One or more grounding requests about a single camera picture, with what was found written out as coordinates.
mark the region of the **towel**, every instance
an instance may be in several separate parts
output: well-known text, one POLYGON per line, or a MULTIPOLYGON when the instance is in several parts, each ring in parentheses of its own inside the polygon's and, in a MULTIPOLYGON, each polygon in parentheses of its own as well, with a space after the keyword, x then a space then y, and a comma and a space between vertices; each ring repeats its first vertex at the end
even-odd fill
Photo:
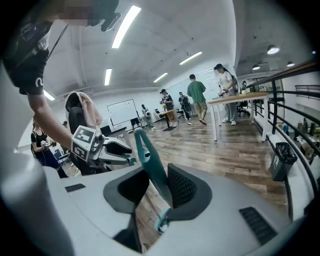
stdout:
MULTIPOLYGON (((64 106, 66 106, 69 96, 73 93, 76 93, 79 97, 87 126, 89 128, 96 129, 97 132, 101 133, 100 125, 102 123, 102 116, 99 114, 94 102, 87 94, 85 94, 84 92, 71 92, 66 98, 64 106)), ((65 116, 68 122, 68 130, 70 131, 69 112, 67 111, 67 109, 65 109, 65 116)))

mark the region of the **white ceiling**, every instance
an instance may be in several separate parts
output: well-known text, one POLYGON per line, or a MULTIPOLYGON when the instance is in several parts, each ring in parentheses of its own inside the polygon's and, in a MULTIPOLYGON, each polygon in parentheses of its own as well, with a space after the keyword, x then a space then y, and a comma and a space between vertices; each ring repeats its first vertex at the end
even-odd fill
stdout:
MULTIPOLYGON (((113 31, 96 27, 69 27, 44 71, 45 89, 54 97, 91 88, 94 94, 109 90, 158 88, 210 58, 235 59, 235 19, 232 0, 120 0, 121 20, 113 31), (119 49, 112 43, 132 5, 142 10, 119 49), (180 66, 188 55, 203 54, 180 66), (112 68, 109 86, 104 69, 112 68), (164 72, 159 83, 153 81, 164 72)), ((49 49, 65 27, 56 21, 49 49)))
POLYGON ((238 76, 252 74, 254 64, 260 65, 256 72, 280 71, 287 63, 296 64, 310 60, 312 49, 303 31, 281 7, 271 0, 244 0, 244 36, 238 76), (280 47, 274 55, 267 55, 268 45, 280 47))

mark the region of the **wooden floor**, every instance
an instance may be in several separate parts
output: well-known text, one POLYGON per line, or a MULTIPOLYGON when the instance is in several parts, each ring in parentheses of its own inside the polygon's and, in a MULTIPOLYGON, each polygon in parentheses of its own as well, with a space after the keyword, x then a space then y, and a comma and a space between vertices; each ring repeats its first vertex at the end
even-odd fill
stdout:
MULTIPOLYGON (((197 118, 193 118, 192 125, 181 120, 172 131, 163 131, 167 124, 159 121, 155 123, 155 131, 147 131, 164 168, 167 169, 168 163, 174 163, 234 179, 287 214, 284 184, 273 181, 268 171, 273 151, 268 142, 261 142, 256 125, 245 117, 239 118, 235 126, 222 123, 221 127, 217 126, 218 141, 214 141, 210 115, 206 119, 207 126, 200 124, 197 118)), ((129 137, 137 152, 133 133, 129 137)), ((151 183, 146 194, 158 213, 168 207, 151 183)), ((141 243, 148 249, 159 238, 153 228, 157 214, 145 198, 136 214, 141 243)))

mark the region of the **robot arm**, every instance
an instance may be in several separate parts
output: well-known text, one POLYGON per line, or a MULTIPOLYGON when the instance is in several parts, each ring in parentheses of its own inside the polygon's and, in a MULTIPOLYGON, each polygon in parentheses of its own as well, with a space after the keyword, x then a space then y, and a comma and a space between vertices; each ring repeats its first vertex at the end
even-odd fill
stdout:
POLYGON ((132 150, 126 143, 81 125, 72 136, 71 152, 93 165, 125 165, 132 161, 132 150))

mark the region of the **whiteboard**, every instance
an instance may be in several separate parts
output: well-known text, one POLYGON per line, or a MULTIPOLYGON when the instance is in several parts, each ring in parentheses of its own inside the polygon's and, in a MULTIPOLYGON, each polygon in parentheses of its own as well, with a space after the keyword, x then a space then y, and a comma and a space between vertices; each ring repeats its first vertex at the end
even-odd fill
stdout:
POLYGON ((133 99, 107 106, 113 126, 137 118, 137 110, 133 99))

